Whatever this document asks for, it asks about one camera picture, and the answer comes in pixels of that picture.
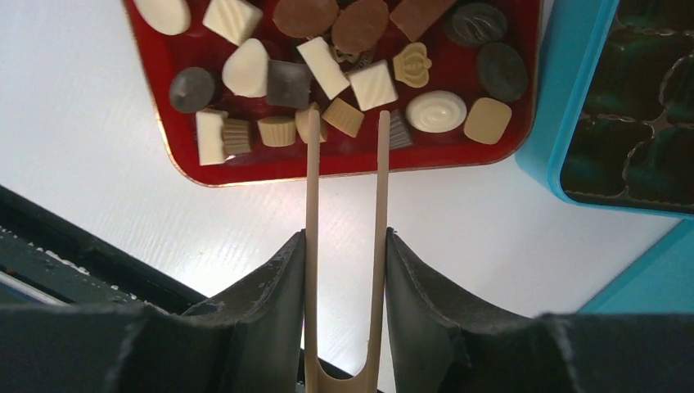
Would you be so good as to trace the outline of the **red chocolate tray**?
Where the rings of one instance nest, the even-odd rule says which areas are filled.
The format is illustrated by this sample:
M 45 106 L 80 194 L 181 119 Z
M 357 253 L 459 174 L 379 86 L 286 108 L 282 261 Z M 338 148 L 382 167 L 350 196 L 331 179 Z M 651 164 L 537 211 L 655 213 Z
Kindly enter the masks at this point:
M 233 53 L 234 46 L 203 26 L 207 2 L 192 1 L 189 6 L 192 12 L 189 30 L 184 34 L 167 36 L 154 31 L 142 19 L 133 2 L 124 2 L 160 133 L 173 166 L 187 179 L 208 187 L 303 178 L 306 175 L 306 145 L 296 141 L 288 147 L 267 147 L 256 127 L 250 130 L 252 149 L 249 153 L 220 165 L 200 164 L 195 117 L 172 107 L 169 87 L 173 78 L 188 67 L 199 66 L 218 73 Z M 512 115 L 504 134 L 495 144 L 485 145 L 470 140 L 462 129 L 439 134 L 413 131 L 413 144 L 391 154 L 392 170 L 489 165 L 512 155 L 527 139 L 535 114 L 544 2 L 497 1 L 495 7 L 508 21 L 504 43 L 519 53 L 529 74 L 528 89 L 511 104 Z M 451 42 L 442 21 L 432 25 L 421 40 L 433 62 L 427 91 L 450 91 L 467 105 L 486 96 L 477 76 L 476 50 Z M 367 111 L 355 137 L 329 127 L 327 140 L 320 148 L 321 175 L 349 176 L 373 172 L 376 168 L 378 119 L 378 109 Z

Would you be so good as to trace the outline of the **teal chocolate box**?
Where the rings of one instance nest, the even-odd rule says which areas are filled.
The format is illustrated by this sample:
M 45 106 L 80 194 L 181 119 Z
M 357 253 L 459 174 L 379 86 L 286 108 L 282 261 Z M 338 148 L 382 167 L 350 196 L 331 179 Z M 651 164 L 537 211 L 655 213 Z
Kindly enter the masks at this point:
M 692 2 L 555 2 L 516 162 L 571 204 L 691 219 Z

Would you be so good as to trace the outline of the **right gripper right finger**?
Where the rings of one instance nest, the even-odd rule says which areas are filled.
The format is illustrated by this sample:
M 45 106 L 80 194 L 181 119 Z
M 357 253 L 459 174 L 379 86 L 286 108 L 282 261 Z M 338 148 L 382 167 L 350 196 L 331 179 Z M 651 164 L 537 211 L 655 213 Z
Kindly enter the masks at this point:
M 690 392 L 690 314 L 512 313 L 386 233 L 385 300 L 399 392 Z

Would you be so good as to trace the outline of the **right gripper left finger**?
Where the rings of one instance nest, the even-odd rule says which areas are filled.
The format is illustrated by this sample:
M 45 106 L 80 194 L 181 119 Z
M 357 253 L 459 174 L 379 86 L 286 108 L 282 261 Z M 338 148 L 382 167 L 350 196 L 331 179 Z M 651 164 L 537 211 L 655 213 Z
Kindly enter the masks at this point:
M 4 392 L 292 392 L 305 234 L 183 314 L 149 305 L 1 309 Z

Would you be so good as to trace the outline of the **wooden tongs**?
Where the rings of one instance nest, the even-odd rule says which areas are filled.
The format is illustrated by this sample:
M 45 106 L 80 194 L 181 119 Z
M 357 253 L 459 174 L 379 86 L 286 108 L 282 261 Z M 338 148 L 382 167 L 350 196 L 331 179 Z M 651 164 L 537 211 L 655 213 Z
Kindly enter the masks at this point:
M 383 330 L 388 191 L 390 172 L 390 113 L 378 121 L 376 209 L 372 264 L 372 297 L 367 357 L 362 369 L 349 379 L 330 376 L 318 357 L 318 235 L 320 116 L 309 111 L 307 148 L 305 262 L 304 262 L 304 380 L 307 392 L 376 392 Z

